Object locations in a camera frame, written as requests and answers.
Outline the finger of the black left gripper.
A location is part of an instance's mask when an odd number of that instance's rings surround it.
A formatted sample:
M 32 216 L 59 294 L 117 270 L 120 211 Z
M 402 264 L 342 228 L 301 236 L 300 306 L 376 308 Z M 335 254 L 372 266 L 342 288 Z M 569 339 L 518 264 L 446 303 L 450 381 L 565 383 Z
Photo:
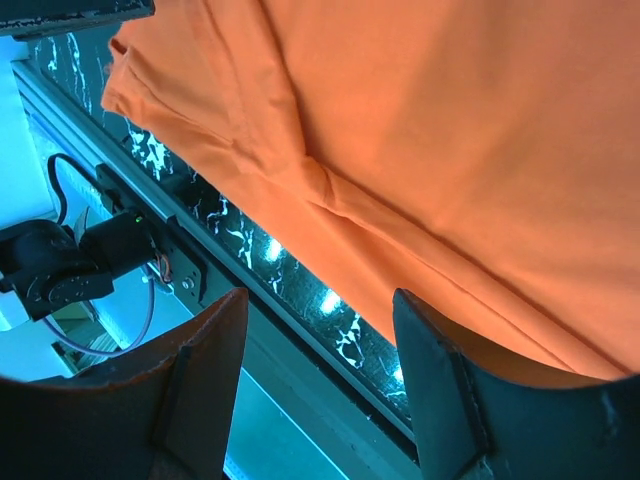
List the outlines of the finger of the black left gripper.
M 1 35 L 58 35 L 154 13 L 153 0 L 1 0 Z

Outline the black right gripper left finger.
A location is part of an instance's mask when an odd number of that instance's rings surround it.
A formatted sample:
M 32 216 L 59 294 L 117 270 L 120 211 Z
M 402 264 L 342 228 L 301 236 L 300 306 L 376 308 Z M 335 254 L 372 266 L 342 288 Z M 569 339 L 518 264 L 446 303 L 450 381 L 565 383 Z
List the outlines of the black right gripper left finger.
M 229 291 L 72 378 L 1 382 L 5 479 L 220 479 L 248 326 Z

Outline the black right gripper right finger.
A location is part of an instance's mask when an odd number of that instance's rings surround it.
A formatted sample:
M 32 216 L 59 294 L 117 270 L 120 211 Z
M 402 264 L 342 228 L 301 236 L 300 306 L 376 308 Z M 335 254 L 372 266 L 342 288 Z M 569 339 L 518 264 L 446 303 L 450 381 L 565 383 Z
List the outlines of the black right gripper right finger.
M 638 375 L 547 366 L 404 289 L 393 323 L 424 478 L 638 478 Z

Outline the orange t shirt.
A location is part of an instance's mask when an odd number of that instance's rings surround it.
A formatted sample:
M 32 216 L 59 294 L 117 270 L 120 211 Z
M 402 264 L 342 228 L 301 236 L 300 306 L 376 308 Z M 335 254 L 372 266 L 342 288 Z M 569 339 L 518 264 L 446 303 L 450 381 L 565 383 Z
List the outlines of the orange t shirt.
M 103 107 L 385 338 L 407 289 L 516 355 L 639 370 L 635 1 L 160 1 Z

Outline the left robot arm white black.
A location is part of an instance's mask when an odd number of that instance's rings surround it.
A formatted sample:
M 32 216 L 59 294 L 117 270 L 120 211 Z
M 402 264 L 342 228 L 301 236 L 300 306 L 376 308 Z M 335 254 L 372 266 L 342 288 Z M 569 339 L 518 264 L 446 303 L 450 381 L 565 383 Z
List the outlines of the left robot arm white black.
M 1 33 L 31 39 L 153 15 L 151 1 L 4 1 Z M 76 236 L 65 224 L 68 201 L 56 166 L 64 162 L 99 193 L 95 176 L 66 153 L 47 160 L 47 175 L 60 202 L 57 221 L 28 220 L 1 231 L 1 291 L 13 293 L 27 317 L 43 320 L 76 302 L 111 294 L 115 279 L 151 261 L 155 247 L 147 220 L 118 207 L 114 217 Z

